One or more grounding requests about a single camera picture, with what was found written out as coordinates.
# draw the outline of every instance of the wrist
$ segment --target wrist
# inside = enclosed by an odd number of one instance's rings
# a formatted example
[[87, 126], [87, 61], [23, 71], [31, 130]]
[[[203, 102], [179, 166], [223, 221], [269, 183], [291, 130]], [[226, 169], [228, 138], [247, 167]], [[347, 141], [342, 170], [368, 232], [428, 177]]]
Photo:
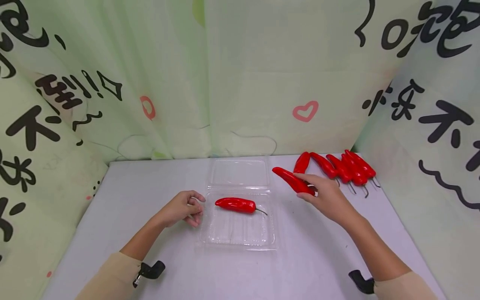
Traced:
[[346, 232], [351, 232], [352, 230], [366, 228], [370, 225], [370, 223], [361, 214], [355, 212], [354, 214], [352, 214], [352, 216], [340, 222], [339, 225], [343, 227]]
[[151, 230], [158, 230], [161, 232], [167, 227], [167, 222], [164, 218], [155, 215], [150, 220], [148, 220], [148, 222], [145, 224], [145, 227], [148, 227]]

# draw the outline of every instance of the pink heart outline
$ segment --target pink heart outline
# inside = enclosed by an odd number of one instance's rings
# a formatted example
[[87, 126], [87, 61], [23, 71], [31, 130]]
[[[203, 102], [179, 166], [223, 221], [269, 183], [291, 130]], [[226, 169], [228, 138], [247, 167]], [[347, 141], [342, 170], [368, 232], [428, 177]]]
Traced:
[[[310, 107], [313, 107], [313, 109], [307, 117], [304, 117], [304, 116], [299, 114], [299, 111], [307, 111]], [[292, 111], [292, 115], [297, 120], [308, 123], [308, 122], [310, 122], [310, 120], [313, 119], [313, 117], [315, 116], [317, 111], [318, 111], [318, 102], [313, 100], [313, 101], [310, 101], [309, 103], [307, 103], [303, 106], [299, 105], [299, 106], [295, 107]]]

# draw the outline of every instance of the pile of chili peppers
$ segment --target pile of chili peppers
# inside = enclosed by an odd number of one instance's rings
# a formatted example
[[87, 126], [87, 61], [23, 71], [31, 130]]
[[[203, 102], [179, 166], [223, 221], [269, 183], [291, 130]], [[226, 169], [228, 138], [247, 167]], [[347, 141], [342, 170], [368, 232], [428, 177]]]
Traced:
[[[374, 180], [377, 175], [375, 170], [360, 156], [349, 150], [345, 150], [345, 153], [342, 154], [341, 160], [331, 154], [327, 154], [325, 158], [315, 152], [303, 152], [295, 163], [293, 173], [304, 174], [310, 163], [310, 158], [313, 158], [328, 178], [335, 179], [338, 185], [340, 185], [340, 182], [338, 181], [338, 177], [340, 177], [342, 183], [348, 184], [355, 194], [357, 194], [357, 192], [353, 188], [352, 182], [354, 185], [361, 186], [365, 189], [365, 198], [369, 195], [369, 192], [365, 187], [369, 179], [372, 180], [372, 183], [376, 187], [380, 187]], [[293, 175], [292, 172], [280, 167], [275, 167], [272, 171], [285, 180], [295, 192], [305, 192], [315, 196], [315, 191], [309, 186], [309, 184]], [[255, 210], [258, 210], [268, 216], [266, 212], [257, 208], [254, 201], [243, 198], [222, 198], [218, 199], [215, 202], [215, 205], [220, 206], [223, 209], [245, 214], [253, 214]]]
[[[327, 154], [325, 158], [315, 152], [303, 152], [297, 159], [293, 172], [305, 173], [310, 163], [310, 158], [313, 158], [328, 178], [335, 179], [339, 186], [340, 182], [338, 181], [338, 177], [340, 177], [342, 183], [348, 184], [354, 194], [357, 194], [357, 192], [353, 188], [352, 182], [354, 185], [361, 186], [365, 189], [365, 198], [369, 195], [365, 187], [369, 179], [372, 180], [372, 183], [376, 187], [380, 187], [374, 180], [377, 175], [375, 170], [360, 156], [349, 150], [345, 150], [341, 160], [331, 154]], [[315, 192], [309, 187], [308, 183], [297, 178], [293, 173], [278, 167], [273, 168], [272, 171], [285, 180], [295, 192], [306, 192], [315, 195]]]

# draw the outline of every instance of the right hand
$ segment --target right hand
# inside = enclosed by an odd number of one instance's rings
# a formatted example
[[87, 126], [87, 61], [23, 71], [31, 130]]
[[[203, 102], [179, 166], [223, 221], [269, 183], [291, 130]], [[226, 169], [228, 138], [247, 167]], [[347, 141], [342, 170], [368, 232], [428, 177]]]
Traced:
[[351, 222], [362, 219], [362, 216], [345, 198], [334, 180], [318, 177], [316, 175], [294, 174], [296, 177], [313, 184], [318, 195], [312, 196], [308, 193], [298, 193], [297, 197], [311, 203], [325, 217], [345, 227]]

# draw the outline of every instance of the white table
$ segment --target white table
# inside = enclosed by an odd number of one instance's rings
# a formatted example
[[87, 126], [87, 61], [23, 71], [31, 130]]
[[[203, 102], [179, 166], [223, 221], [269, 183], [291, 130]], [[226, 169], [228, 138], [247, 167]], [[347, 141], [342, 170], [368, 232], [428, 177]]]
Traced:
[[[270, 165], [292, 169], [298, 156], [271, 156]], [[209, 159], [111, 163], [98, 193], [47, 287], [43, 299], [74, 299], [108, 256], [177, 192], [206, 193]], [[308, 173], [322, 174], [310, 163]], [[145, 262], [167, 266], [157, 280], [144, 279], [135, 298], [149, 299], [329, 299], [355, 300], [361, 294], [348, 277], [370, 273], [350, 237], [337, 224], [298, 199], [271, 175], [278, 202], [279, 249], [230, 251], [195, 246], [198, 231], [183, 222], [165, 230]], [[354, 196], [342, 189], [378, 234], [440, 299], [445, 299], [385, 194], [368, 184]]]

